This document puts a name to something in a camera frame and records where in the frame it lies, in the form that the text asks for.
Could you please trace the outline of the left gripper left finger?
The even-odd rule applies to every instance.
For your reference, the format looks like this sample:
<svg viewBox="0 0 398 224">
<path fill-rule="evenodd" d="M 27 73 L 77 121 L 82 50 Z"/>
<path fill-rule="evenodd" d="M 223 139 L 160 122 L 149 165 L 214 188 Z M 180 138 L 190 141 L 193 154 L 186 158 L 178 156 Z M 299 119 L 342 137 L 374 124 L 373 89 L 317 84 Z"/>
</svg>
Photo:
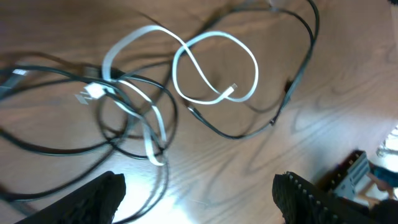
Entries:
<svg viewBox="0 0 398 224">
<path fill-rule="evenodd" d="M 16 224 L 110 224 L 125 194 L 124 175 L 107 171 Z"/>
</svg>

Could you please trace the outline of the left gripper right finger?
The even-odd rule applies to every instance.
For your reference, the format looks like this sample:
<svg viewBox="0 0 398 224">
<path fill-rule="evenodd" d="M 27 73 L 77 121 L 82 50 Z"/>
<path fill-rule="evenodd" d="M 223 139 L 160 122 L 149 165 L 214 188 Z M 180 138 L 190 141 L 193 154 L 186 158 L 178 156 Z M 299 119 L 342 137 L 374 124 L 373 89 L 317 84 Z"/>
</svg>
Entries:
<svg viewBox="0 0 398 224">
<path fill-rule="evenodd" d="M 365 206 L 330 195 L 293 172 L 274 176 L 272 198 L 288 224 L 373 223 Z"/>
</svg>

